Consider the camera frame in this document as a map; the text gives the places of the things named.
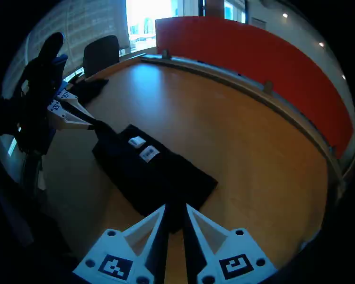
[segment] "window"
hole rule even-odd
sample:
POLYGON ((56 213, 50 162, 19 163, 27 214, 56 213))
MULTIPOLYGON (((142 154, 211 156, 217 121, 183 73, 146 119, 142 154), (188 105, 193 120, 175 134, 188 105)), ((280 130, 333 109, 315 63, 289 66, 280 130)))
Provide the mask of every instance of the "window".
POLYGON ((225 1, 225 19, 233 20, 233 8, 233 5, 225 1))
POLYGON ((228 0, 224 2, 225 19, 246 23, 245 3, 242 0, 228 0))
POLYGON ((182 0, 126 0, 131 52, 155 47, 155 20, 179 16, 182 5, 182 0))

